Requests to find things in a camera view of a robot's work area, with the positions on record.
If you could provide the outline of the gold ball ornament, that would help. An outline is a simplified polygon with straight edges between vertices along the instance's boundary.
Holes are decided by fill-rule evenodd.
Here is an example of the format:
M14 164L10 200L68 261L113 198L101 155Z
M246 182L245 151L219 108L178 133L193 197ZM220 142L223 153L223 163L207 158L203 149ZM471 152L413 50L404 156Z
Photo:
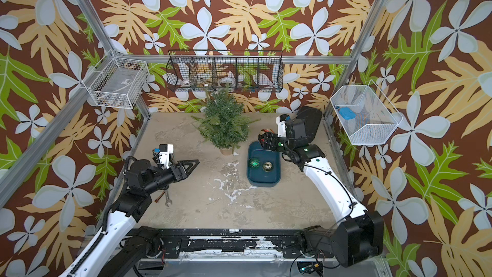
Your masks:
M265 171L265 172L271 172L273 170L273 164L271 162L265 162L263 165L262 165L262 169Z

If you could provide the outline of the green glitter ball ornament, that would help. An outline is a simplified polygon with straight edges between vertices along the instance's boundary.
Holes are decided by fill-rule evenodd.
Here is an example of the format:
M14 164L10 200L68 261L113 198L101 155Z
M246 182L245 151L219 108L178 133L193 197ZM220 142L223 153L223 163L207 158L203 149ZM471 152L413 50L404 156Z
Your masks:
M250 168L257 169L257 168L260 167L260 165L261 165L261 162L260 162L260 160L258 158L251 158L251 159L249 159L248 166Z

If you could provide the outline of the small green christmas tree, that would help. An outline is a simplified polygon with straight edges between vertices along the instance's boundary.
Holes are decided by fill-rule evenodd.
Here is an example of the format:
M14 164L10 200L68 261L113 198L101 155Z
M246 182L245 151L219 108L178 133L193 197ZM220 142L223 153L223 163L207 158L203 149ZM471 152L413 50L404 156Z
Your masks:
M193 116L193 127L223 155L233 155L248 139L250 126L256 122L243 109L244 105L228 89L207 91L205 109L201 117Z

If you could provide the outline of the red gold striped ornament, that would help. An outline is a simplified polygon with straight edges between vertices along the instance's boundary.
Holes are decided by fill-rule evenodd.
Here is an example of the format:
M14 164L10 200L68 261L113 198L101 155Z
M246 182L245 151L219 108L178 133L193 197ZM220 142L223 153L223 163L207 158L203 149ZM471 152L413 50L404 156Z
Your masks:
M262 129L260 134L258 135L258 140L260 142L264 142L271 132L272 131L270 129Z

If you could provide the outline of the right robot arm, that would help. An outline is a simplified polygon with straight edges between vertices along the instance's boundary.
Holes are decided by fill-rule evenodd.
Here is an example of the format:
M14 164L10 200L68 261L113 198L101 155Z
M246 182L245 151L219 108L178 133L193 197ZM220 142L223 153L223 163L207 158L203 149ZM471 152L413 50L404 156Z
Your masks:
M351 194L335 174L324 152L313 143L321 114L310 109L295 117L282 114L275 119L278 130L263 129L258 141L265 150L279 152L295 164L315 185L336 219L328 229L314 226L305 229L305 252L333 255L344 268L383 252L384 223Z

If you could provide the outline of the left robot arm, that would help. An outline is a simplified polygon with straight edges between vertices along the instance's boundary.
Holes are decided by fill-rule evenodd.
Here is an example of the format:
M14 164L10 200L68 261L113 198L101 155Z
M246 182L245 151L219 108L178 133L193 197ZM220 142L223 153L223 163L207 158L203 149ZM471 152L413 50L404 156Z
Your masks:
M167 191L171 184L187 179L200 164L197 159L173 161L169 145L161 145L152 160L129 156L124 163L124 185L116 201L103 215L103 223L77 259L62 276L125 276L137 272L143 258L164 253L156 228L134 226L152 203L151 195Z

